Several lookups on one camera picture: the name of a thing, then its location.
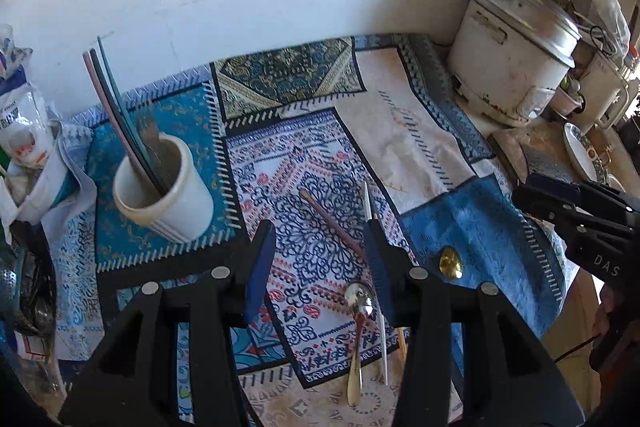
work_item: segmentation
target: plate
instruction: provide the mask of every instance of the plate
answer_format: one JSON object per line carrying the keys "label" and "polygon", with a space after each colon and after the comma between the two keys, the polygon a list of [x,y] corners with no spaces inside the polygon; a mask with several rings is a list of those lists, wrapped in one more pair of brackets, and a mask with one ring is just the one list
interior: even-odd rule
{"label": "plate", "polygon": [[585,180],[607,184],[598,153],[585,134],[573,123],[564,124],[564,146],[574,169]]}

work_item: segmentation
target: kettle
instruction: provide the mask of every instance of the kettle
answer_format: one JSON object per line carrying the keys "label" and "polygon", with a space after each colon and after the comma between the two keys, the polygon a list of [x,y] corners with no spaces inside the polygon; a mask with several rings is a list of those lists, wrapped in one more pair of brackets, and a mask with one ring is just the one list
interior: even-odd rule
{"label": "kettle", "polygon": [[[626,82],[618,74],[618,68],[602,53],[598,52],[580,78],[580,93],[584,97],[584,111],[574,113],[571,121],[583,133],[596,125],[602,130],[608,129],[620,119],[629,99]],[[621,93],[624,100],[609,118],[605,111]]]}

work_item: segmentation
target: blue towel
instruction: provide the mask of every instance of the blue towel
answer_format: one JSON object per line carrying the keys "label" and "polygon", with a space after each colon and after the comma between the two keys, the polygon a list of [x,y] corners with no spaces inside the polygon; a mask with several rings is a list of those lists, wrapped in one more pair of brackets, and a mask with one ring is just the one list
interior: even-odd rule
{"label": "blue towel", "polygon": [[[404,236],[421,266],[442,277],[440,253],[453,247],[475,288],[494,282],[531,330],[542,336],[558,317],[564,276],[551,244],[504,197],[494,176],[472,178],[401,217]],[[462,328],[454,325],[453,354],[462,368]]]}

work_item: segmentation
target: rice cooker lid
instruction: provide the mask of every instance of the rice cooker lid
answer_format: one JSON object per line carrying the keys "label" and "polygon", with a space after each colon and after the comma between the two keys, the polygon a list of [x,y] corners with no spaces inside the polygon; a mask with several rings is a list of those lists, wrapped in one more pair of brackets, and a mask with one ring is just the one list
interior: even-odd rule
{"label": "rice cooker lid", "polygon": [[552,0],[478,0],[510,26],[542,45],[563,62],[570,58],[580,33],[571,18]]}

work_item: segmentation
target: black robotic claw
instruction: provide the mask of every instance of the black robotic claw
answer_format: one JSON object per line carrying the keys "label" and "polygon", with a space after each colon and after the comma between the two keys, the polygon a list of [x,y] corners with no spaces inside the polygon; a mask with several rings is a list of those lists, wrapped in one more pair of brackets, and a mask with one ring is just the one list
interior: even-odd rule
{"label": "black robotic claw", "polygon": [[[630,342],[640,320],[640,200],[593,182],[567,184],[530,174],[511,195],[513,204],[555,225],[566,243],[565,255],[623,296],[609,314],[610,328],[596,341],[590,365],[606,371]],[[577,208],[588,212],[579,212]]]}
{"label": "black robotic claw", "polygon": [[463,416],[453,425],[584,421],[555,363],[495,284],[447,284],[389,245],[377,220],[365,225],[365,251],[390,325],[411,327],[394,426],[447,425],[451,323],[462,324],[465,367]]}
{"label": "black robotic claw", "polygon": [[230,327],[245,328],[264,295],[275,227],[262,221],[248,251],[197,282],[148,282],[116,318],[69,393],[59,419],[74,427],[190,425],[178,418],[177,323],[190,324],[193,415],[199,425],[248,424]]}

